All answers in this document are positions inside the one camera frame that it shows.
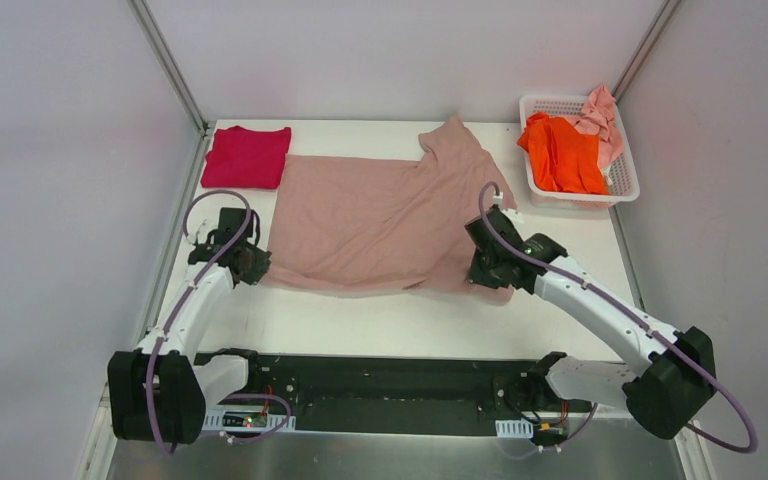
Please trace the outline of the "dusty pink graphic t-shirt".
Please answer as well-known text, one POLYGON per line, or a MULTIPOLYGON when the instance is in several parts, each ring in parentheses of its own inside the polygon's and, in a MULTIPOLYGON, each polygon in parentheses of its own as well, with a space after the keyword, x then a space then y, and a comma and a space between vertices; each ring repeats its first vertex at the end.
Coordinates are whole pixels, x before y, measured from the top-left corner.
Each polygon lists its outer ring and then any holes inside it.
POLYGON ((512 288, 468 281, 465 226, 489 182, 516 205, 491 154, 457 117, 419 135, 418 161, 290 155, 270 222, 265 283, 328 293, 431 290, 496 304, 512 288))

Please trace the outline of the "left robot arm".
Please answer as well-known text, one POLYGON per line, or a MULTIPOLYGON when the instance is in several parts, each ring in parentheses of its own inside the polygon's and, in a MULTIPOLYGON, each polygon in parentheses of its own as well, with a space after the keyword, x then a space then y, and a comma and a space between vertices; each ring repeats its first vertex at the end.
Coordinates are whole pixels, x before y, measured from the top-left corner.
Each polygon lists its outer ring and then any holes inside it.
POLYGON ((201 357, 209 323, 240 284, 255 286, 271 264, 258 246, 260 220, 250 208, 224 207, 217 226, 195 242, 174 300, 131 351, 107 365, 112 429, 116 438, 191 444, 209 408, 229 395, 257 402, 265 378, 253 370, 257 352, 223 348, 201 357))

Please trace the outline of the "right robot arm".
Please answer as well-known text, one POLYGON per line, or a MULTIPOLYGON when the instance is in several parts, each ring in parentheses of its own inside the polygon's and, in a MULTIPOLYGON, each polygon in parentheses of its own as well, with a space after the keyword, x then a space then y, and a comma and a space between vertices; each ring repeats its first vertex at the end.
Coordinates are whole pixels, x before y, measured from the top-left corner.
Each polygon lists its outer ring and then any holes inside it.
POLYGON ((529 400, 543 410, 565 399, 623 408, 650 434, 674 438, 715 394, 710 337, 696 327, 680 331, 620 299, 550 237, 522 238, 510 213, 493 206, 466 224, 475 245, 469 280, 524 290, 555 305, 622 361, 552 352, 528 374, 529 400))

